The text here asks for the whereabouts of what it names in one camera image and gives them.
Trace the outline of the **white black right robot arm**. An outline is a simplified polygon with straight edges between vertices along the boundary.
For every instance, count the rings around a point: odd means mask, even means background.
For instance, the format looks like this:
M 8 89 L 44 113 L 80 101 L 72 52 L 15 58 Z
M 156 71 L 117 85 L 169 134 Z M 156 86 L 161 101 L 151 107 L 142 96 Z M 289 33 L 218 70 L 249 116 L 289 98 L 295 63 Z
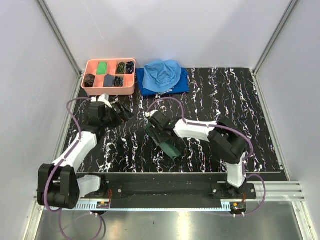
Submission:
M 193 121 L 177 117 L 170 119 L 158 110 L 145 113 L 151 137 L 161 145 L 173 138 L 196 139 L 211 145 L 213 152 L 226 164 L 225 186 L 215 187 L 213 195 L 218 198 L 242 199 L 245 195 L 246 174 L 244 160 L 249 142 L 244 134 L 223 121 Z

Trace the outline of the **dark green cloth napkin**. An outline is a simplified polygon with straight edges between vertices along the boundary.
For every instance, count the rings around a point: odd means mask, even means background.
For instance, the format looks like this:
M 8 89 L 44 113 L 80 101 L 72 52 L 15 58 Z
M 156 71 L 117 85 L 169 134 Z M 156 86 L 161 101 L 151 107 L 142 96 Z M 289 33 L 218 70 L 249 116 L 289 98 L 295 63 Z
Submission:
M 152 124 L 148 124 L 146 127 L 145 127 L 145 132 L 149 135 L 150 137 L 150 130 L 159 130 L 161 131 L 160 129 L 154 127 Z M 175 145 L 173 144 L 173 141 L 167 141 L 165 143 L 162 143 L 160 146 L 157 146 L 157 147 L 160 147 L 163 152 L 171 159 L 171 160 L 175 160 L 177 158 L 179 158 L 181 156 L 181 152 L 175 147 Z

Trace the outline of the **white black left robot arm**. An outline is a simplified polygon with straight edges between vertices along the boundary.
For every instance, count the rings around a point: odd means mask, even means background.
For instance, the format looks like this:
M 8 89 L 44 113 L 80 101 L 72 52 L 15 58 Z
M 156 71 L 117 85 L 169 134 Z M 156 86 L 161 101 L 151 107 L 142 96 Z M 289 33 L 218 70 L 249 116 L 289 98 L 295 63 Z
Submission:
M 52 163 L 38 169 L 37 202 L 50 212 L 72 210 L 81 197 L 93 194 L 103 198 L 108 186 L 97 175 L 78 178 L 76 173 L 86 156 L 109 129 L 115 129 L 134 117 L 122 103 L 90 99 L 88 116 L 70 146 Z

